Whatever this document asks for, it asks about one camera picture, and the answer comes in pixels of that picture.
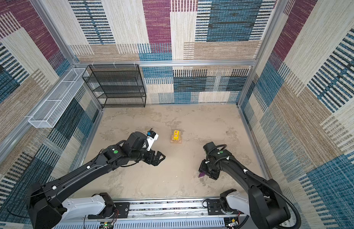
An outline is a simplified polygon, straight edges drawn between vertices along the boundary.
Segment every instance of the black wire mesh shelf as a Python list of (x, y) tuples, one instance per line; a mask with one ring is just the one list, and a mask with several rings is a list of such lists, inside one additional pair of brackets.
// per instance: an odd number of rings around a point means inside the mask
[(147, 94), (138, 65), (89, 65), (83, 77), (105, 107), (145, 107)]

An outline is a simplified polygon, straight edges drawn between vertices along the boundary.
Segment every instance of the white wire basket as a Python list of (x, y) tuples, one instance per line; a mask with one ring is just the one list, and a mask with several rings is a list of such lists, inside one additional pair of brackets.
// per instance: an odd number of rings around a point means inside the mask
[(28, 122), (36, 128), (53, 128), (83, 85), (83, 74), (89, 75), (85, 68), (69, 71)]

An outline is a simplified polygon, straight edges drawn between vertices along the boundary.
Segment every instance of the robotic arm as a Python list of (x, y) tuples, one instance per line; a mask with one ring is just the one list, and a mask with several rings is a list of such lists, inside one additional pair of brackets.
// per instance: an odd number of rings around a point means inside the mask
[[(206, 159), (200, 165), (199, 172), (217, 180), (220, 171), (224, 171), (237, 181), (248, 194), (248, 200), (234, 189), (220, 195), (222, 212), (231, 213), (234, 209), (250, 215), (258, 229), (297, 229), (301, 219), (294, 205), (282, 195), (280, 186), (273, 179), (265, 180), (249, 171), (226, 150), (226, 145), (215, 145), (213, 142), (204, 145)], [(282, 227), (281, 223), (290, 218), (287, 204), (296, 217), (293, 227)]]
[(161, 152), (151, 150), (158, 135), (150, 130), (147, 135), (132, 133), (127, 141), (110, 145), (90, 162), (44, 185), (35, 183), (28, 189), (26, 200), (33, 229), (50, 229), (61, 220), (94, 214), (100, 218), (111, 217), (115, 206), (107, 193), (91, 198), (67, 199), (90, 181), (109, 173), (129, 161), (144, 161), (154, 166), (165, 159)]

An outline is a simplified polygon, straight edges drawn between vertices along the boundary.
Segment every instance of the beige floor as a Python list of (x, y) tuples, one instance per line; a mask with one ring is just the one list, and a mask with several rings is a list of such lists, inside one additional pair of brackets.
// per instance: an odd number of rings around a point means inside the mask
[[(140, 162), (118, 168), (90, 182), (75, 193), (86, 197), (107, 192), (112, 198), (168, 198), (218, 196), (230, 188), (243, 189), (225, 172), (218, 180), (198, 178), (206, 157), (203, 145), (213, 141), (227, 149), (246, 167), (261, 176), (241, 117), (235, 105), (147, 105), (145, 108), (107, 108), (85, 162), (100, 149), (126, 140), (134, 131), (153, 128), (159, 134), (152, 149), (166, 159), (157, 167)], [(182, 144), (171, 144), (173, 130), (179, 130)]]

